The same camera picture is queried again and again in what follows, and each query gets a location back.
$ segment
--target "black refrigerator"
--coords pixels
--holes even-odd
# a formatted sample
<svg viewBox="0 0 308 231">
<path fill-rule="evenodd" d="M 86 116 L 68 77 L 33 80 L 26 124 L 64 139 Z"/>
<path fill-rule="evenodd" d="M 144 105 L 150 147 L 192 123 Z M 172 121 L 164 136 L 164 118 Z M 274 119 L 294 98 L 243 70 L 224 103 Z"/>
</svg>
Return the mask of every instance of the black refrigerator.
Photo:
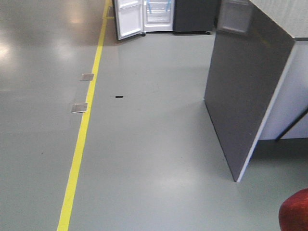
<svg viewBox="0 0 308 231">
<path fill-rule="evenodd" d="M 218 0 L 175 0 L 174 33 L 212 31 Z"/>
</svg>

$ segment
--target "refrigerator shelf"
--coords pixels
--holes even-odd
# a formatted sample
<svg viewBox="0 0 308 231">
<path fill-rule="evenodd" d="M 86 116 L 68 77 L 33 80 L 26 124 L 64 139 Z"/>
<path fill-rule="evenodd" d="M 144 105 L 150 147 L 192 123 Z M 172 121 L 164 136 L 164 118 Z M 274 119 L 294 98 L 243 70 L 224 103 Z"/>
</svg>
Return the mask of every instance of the refrigerator shelf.
<svg viewBox="0 0 308 231">
<path fill-rule="evenodd" d="M 147 3 L 147 23 L 169 23 L 171 9 L 168 1 Z"/>
</svg>

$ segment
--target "metal floor plate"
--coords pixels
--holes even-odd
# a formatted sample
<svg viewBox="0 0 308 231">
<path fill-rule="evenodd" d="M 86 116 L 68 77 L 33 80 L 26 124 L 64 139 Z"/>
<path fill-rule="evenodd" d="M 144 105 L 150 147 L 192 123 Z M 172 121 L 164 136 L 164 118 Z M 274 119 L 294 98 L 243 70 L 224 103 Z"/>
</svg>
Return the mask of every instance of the metal floor plate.
<svg viewBox="0 0 308 231">
<path fill-rule="evenodd" d="M 94 78 L 94 74 L 82 74 L 80 81 L 91 81 Z"/>
<path fill-rule="evenodd" d="M 86 112 L 88 108 L 88 103 L 75 103 L 72 106 L 72 113 L 83 113 Z"/>
</svg>

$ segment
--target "white wall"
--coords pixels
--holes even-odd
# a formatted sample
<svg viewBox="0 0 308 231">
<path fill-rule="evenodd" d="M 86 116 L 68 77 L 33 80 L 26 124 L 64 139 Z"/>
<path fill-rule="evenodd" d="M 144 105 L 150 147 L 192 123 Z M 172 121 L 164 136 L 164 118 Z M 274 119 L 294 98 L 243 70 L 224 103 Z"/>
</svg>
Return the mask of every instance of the white wall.
<svg viewBox="0 0 308 231">
<path fill-rule="evenodd" d="M 308 0 L 250 0 L 292 37 L 308 37 Z"/>
<path fill-rule="evenodd" d="M 308 106 L 308 41 L 297 42 L 297 52 L 262 131 L 261 140 L 275 139 Z M 308 138 L 308 115 L 283 139 Z"/>
</svg>

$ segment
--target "open refrigerator door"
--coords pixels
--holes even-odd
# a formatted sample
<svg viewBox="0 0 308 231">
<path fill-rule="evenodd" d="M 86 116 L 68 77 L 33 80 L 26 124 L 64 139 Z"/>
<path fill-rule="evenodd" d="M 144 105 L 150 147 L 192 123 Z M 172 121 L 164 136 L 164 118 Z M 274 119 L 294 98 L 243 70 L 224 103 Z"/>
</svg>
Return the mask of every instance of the open refrigerator door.
<svg viewBox="0 0 308 231">
<path fill-rule="evenodd" d="M 113 0 L 117 39 L 143 34 L 143 0 Z"/>
</svg>

